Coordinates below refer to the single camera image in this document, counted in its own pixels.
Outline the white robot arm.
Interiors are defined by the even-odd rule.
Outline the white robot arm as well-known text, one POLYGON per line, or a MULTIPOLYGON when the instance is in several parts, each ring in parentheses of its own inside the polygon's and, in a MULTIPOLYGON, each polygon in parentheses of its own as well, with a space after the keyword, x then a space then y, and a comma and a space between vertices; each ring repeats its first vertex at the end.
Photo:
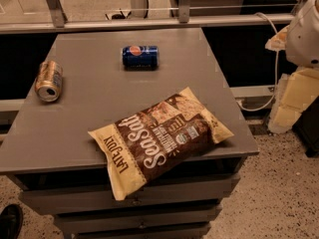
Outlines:
POLYGON ((289 24, 285 52, 297 66, 319 67, 319 0, 308 0, 289 24))

